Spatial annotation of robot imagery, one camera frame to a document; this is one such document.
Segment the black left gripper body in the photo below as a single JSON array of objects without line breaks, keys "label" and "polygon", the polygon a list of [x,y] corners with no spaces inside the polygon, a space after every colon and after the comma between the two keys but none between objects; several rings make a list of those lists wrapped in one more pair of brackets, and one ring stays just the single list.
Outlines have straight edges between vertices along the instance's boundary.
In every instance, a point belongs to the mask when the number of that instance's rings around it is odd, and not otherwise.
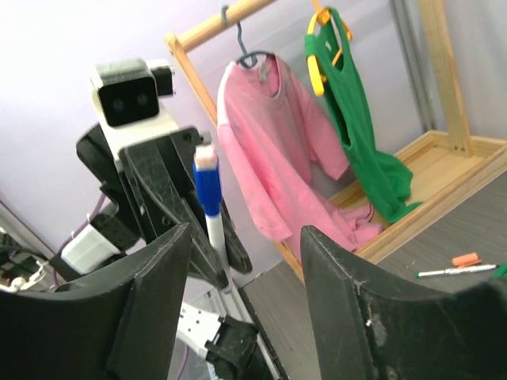
[{"label": "black left gripper body", "polygon": [[[179,196],[188,202],[199,224],[204,226],[204,211],[197,201],[192,175],[193,155],[201,142],[199,131],[189,125],[163,139],[158,148]],[[92,226],[119,250],[130,249],[142,235],[99,123],[77,141],[76,152],[81,162],[100,181],[101,191],[112,201],[111,206],[92,218]]]}]

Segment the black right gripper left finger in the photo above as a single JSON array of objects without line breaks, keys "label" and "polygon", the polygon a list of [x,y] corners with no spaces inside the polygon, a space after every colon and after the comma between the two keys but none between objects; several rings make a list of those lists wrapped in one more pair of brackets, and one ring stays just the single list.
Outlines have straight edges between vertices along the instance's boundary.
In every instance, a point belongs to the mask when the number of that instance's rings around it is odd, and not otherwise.
[{"label": "black right gripper left finger", "polygon": [[190,250],[182,224],[56,291],[2,292],[2,378],[167,378]]}]

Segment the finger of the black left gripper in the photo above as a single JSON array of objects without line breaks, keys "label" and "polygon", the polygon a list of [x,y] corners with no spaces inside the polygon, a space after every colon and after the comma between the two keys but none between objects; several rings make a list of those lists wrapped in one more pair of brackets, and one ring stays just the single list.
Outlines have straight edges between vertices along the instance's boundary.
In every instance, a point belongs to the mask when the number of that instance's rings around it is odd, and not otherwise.
[{"label": "finger of the black left gripper", "polygon": [[186,223],[192,236],[189,274],[224,289],[229,280],[195,212],[196,194],[181,155],[170,138],[142,142],[119,152],[124,174],[146,223],[142,231],[156,238],[172,226]]},{"label": "finger of the black left gripper", "polygon": [[247,275],[251,273],[253,265],[249,254],[237,235],[227,205],[223,200],[221,205],[224,236],[227,248],[227,258],[230,266],[237,272]]}]

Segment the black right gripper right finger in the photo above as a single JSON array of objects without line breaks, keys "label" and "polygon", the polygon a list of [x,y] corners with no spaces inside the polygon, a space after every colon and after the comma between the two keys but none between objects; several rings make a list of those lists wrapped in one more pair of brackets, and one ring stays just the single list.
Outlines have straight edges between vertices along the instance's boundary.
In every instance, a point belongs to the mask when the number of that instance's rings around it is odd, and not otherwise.
[{"label": "black right gripper right finger", "polygon": [[300,236],[324,379],[503,379],[506,281],[456,293],[400,278],[314,226]]}]

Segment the blue marker cap with eraser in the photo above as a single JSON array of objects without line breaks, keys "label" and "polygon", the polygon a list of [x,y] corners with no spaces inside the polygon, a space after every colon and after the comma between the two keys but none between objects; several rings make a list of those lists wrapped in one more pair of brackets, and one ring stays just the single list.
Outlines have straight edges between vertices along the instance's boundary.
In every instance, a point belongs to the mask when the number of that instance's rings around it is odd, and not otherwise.
[{"label": "blue marker cap with eraser", "polygon": [[204,213],[216,217],[220,213],[223,200],[219,173],[219,159],[215,146],[199,145],[193,159],[193,176],[196,194]]}]

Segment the white marker with blue end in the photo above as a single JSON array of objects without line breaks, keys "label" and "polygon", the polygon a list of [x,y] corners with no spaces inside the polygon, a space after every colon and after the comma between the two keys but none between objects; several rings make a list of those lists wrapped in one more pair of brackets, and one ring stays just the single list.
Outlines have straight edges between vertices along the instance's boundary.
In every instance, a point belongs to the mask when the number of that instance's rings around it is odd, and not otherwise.
[{"label": "white marker with blue end", "polygon": [[227,285],[222,289],[222,292],[225,295],[228,295],[232,291],[233,283],[231,267],[227,256],[227,247],[220,207],[217,203],[205,204],[204,210],[210,244],[215,250],[215,253],[218,255],[221,268],[224,270],[227,277]]}]

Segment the orange highlighter cap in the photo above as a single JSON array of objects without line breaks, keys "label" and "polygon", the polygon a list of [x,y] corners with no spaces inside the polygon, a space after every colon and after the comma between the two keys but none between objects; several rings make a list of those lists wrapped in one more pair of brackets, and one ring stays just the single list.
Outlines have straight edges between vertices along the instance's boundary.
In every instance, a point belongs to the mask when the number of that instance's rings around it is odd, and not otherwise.
[{"label": "orange highlighter cap", "polygon": [[466,268],[476,264],[480,264],[482,259],[477,253],[468,253],[461,256],[455,256],[452,258],[452,265],[455,268]]}]

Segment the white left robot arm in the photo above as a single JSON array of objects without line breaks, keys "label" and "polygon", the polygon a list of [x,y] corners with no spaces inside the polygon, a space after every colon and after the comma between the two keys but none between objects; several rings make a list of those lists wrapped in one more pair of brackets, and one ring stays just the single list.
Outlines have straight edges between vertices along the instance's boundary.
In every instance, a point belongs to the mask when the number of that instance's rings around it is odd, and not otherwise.
[{"label": "white left robot arm", "polygon": [[58,379],[165,379],[178,328],[197,339],[219,378],[269,378],[255,325],[182,303],[188,276],[228,284],[193,173],[201,143],[194,127],[138,142],[121,152],[117,169],[99,125],[78,140],[78,157],[117,206],[94,225],[106,232],[123,224],[121,240],[146,245],[59,288],[66,301]]}]

